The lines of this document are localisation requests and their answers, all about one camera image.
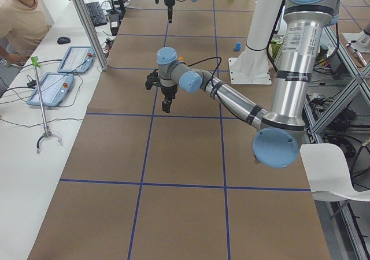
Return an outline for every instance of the person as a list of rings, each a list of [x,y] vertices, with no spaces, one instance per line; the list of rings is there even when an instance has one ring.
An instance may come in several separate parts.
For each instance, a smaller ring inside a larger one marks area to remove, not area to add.
[[[50,26],[39,0],[0,0],[0,39],[6,37],[16,53],[0,46],[0,56],[22,65],[48,33]]]

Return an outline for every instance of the beige shirt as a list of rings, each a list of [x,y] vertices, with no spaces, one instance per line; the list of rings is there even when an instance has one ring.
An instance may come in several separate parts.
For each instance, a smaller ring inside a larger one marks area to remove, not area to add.
[[[29,57],[49,31],[39,1],[29,8],[18,0],[0,0],[0,39],[6,37],[20,55]]]

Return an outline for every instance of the black mouse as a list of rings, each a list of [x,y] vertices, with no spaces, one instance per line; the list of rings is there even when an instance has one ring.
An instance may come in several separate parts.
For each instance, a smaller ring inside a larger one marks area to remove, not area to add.
[[[57,40],[57,43],[58,44],[66,44],[66,43],[70,43],[70,42],[71,42],[71,39],[69,37],[67,37],[67,36],[61,36]]]

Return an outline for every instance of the chair seat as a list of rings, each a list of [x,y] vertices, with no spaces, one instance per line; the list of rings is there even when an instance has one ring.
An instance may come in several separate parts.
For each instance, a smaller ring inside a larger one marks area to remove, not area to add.
[[[370,201],[370,190],[356,191],[341,148],[331,143],[303,144],[301,157],[313,199]]]

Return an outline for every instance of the black keyboard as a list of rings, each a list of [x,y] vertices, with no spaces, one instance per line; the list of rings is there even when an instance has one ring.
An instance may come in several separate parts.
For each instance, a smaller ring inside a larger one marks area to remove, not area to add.
[[[104,12],[102,7],[100,7],[99,2],[91,2],[85,5],[94,27],[107,24]]]

